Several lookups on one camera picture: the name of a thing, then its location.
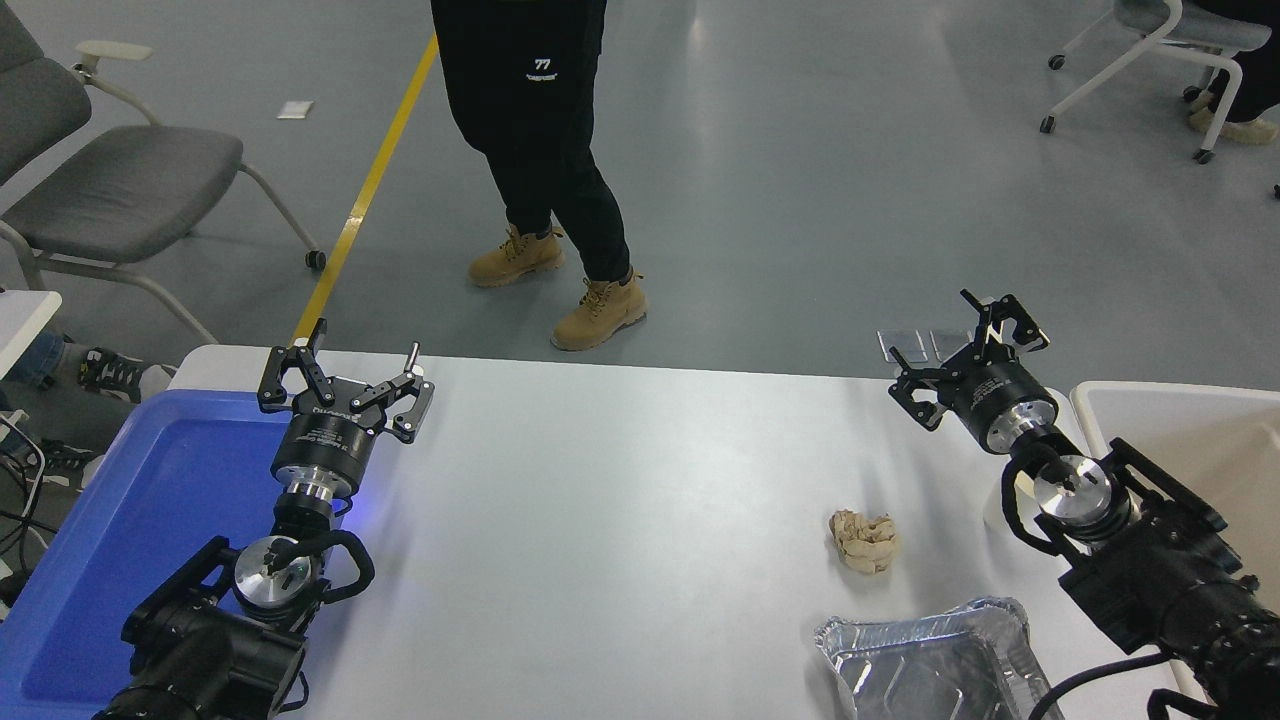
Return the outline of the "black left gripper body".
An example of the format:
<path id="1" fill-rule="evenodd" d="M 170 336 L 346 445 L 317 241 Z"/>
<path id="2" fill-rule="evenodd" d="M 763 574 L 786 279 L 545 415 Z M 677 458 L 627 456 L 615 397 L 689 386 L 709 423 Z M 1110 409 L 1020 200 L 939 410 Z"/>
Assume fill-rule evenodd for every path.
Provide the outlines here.
<path id="1" fill-rule="evenodd" d="M 337 493 L 357 493 L 387 413 L 374 405 L 356 411 L 349 402 L 370 389 L 367 383 L 335 383 L 334 404 L 306 389 L 292 402 L 293 418 L 285 428 L 271 473 L 283 486 L 328 482 Z"/>

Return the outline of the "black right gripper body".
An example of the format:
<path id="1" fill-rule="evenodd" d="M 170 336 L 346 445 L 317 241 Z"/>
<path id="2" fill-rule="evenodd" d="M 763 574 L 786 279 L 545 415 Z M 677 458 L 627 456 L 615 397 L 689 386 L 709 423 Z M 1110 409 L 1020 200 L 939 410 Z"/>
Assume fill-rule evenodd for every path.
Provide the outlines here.
<path id="1" fill-rule="evenodd" d="M 980 447 L 1012 447 L 1025 433 L 1053 424 L 1052 396 L 1016 360 L 980 364 L 956 354 L 946 369 L 957 375 L 946 406 Z"/>

